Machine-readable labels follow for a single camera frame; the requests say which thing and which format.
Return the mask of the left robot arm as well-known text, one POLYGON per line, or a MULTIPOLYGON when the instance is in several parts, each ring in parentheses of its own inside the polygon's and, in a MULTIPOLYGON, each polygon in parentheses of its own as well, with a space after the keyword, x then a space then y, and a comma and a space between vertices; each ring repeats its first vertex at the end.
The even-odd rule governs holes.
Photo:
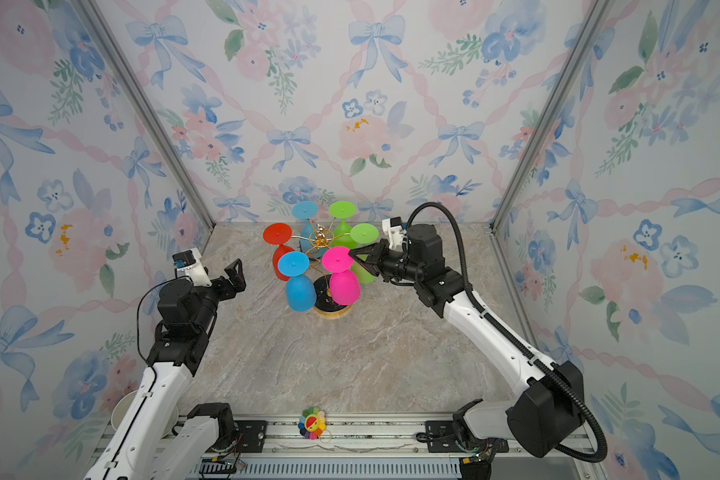
POLYGON ((230 405, 211 402, 196 405, 171 444, 158 448, 209 346, 220 303, 246 289, 239 259, 217 278, 209 277, 196 251, 173 260, 174 278, 154 288, 161 319, 140 386, 88 479, 184 479, 207 451, 225 457, 243 438, 230 405))

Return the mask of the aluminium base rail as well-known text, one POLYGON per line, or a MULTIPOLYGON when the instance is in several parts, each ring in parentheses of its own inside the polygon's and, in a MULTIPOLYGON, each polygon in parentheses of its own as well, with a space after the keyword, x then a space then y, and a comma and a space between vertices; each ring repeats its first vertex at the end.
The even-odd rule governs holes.
POLYGON ((551 451, 533 457, 505 434, 467 452, 447 414, 302 414, 171 418, 145 432, 121 423, 96 450, 88 479, 601 479, 551 451))

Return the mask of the rainbow flower toy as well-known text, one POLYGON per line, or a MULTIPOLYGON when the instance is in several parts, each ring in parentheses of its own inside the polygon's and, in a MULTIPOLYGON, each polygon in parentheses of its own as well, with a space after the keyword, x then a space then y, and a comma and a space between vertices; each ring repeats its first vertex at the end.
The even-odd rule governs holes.
POLYGON ((318 407, 305 409, 298 422, 299 433, 307 440, 319 440, 326 431, 326 426, 325 412, 318 407))

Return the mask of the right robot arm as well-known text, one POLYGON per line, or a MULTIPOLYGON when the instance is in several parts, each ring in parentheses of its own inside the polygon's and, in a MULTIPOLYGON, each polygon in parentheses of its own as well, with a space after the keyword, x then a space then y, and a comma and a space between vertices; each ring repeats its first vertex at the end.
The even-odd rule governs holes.
POLYGON ((537 458, 557 450, 581 461, 598 461, 598 451, 563 443, 592 418, 583 401, 580 370, 570 362, 555 362, 501 320, 466 278, 447 266, 434 226, 411 227, 399 250, 383 238, 349 255, 368 273, 413 287, 421 303, 467 336, 510 386, 509 402, 476 399, 454 413, 450 441, 477 453, 494 452, 496 442, 514 439, 537 458))

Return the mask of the green wine glass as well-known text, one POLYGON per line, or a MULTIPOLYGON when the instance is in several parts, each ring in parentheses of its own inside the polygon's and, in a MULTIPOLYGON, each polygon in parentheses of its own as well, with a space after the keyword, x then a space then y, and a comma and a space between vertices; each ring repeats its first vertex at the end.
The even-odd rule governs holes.
MULTIPOLYGON (((378 229, 369 223, 355 225, 350 231, 350 237, 358 245, 364 246, 375 242, 379 237, 378 229)), ((373 283, 375 277, 365 270, 358 261, 355 261, 351 267, 351 271, 355 274, 361 285, 373 283)))
POLYGON ((336 227, 331 227, 332 246, 356 248, 357 242, 351 237, 352 227, 347 223, 347 220, 356 214, 356 206, 349 201, 336 201, 329 207, 329 214, 339 220, 336 227))

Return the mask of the light blue wine glass back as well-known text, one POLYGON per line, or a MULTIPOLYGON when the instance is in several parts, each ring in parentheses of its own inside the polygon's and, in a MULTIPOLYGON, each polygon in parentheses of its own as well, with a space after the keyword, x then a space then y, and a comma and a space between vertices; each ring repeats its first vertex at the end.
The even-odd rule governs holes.
POLYGON ((292 208, 293 216, 301 221, 301 230, 296 236, 300 251, 313 261, 322 258, 333 240, 330 230, 314 221, 318 211, 318 205, 312 201, 299 202, 292 208))

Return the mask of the red wine glass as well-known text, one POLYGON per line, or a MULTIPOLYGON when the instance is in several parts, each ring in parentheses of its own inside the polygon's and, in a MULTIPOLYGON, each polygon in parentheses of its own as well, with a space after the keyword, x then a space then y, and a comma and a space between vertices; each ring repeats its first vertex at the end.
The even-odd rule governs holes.
POLYGON ((280 259, 284 255, 294 251, 294 249, 288 244, 288 242, 292 239, 292 236, 292 228, 286 223, 271 224, 264 230, 262 235, 263 240, 267 244, 276 247, 272 255, 272 266, 275 275, 281 281, 287 281, 289 279, 287 275, 284 275, 279 270, 278 265, 280 259))

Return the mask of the blue wine glass front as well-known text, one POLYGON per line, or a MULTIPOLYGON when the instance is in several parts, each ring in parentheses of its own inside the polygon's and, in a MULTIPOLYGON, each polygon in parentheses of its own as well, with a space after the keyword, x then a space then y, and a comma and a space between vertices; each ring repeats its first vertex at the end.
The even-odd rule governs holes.
POLYGON ((309 268, 310 259, 302 252, 286 253, 278 261, 278 272, 287 278, 287 302, 293 311, 307 312, 316 303, 315 287, 312 280, 306 275, 309 268))

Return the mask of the green wine glass back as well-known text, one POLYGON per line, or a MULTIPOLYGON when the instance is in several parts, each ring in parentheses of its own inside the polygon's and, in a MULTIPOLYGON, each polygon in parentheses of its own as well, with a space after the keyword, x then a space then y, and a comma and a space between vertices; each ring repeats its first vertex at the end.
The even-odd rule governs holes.
POLYGON ((352 227, 347 223, 347 220, 356 214, 356 206, 349 201, 336 201, 329 207, 329 214, 339 220, 336 227, 331 227, 332 246, 356 248, 357 242, 351 237, 352 227))

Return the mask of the gold wine glass rack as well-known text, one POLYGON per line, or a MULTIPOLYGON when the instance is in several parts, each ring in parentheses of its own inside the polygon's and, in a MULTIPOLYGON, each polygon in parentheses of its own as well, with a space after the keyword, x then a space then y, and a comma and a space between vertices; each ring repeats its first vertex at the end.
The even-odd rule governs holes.
POLYGON ((324 226, 308 219, 301 232, 292 236, 298 241, 299 249, 310 260, 310 268, 317 272, 317 277, 312 281, 316 292, 316 303, 313 310, 326 319, 337 319, 350 310, 350 306, 337 303, 330 292, 331 273, 322 269, 322 256, 331 248, 337 246, 338 240, 350 238, 351 228, 342 219, 334 227, 333 224, 324 226))

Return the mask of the green wine glass front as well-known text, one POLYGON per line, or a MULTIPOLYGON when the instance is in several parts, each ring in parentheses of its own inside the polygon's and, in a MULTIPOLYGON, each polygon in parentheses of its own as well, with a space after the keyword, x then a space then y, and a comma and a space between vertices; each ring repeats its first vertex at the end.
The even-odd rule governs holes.
MULTIPOLYGON (((364 246, 375 242, 379 237, 378 229, 369 223, 355 225, 350 231, 350 237, 358 245, 364 246)), ((365 270, 358 261, 355 261, 351 267, 351 271, 355 274, 361 285, 373 283, 375 277, 365 270)))

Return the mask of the white paper cup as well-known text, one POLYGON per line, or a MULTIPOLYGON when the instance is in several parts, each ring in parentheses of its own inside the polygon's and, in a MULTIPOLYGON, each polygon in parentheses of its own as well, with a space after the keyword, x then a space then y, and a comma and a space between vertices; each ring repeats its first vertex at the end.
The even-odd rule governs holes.
POLYGON ((136 391, 133 391, 126 394, 122 399, 117 402, 110 416, 110 424, 113 429, 117 430, 120 427, 130 406, 132 405, 135 396, 136 391))

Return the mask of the magenta wine glass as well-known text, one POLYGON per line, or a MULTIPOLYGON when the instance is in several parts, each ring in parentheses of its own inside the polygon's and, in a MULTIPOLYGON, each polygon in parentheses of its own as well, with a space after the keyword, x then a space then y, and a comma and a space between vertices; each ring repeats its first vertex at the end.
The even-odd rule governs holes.
POLYGON ((344 306, 356 303, 361 297, 359 280, 351 271, 354 260, 349 252, 347 247, 332 247, 322 257, 322 266, 331 275, 331 296, 337 304, 344 306))

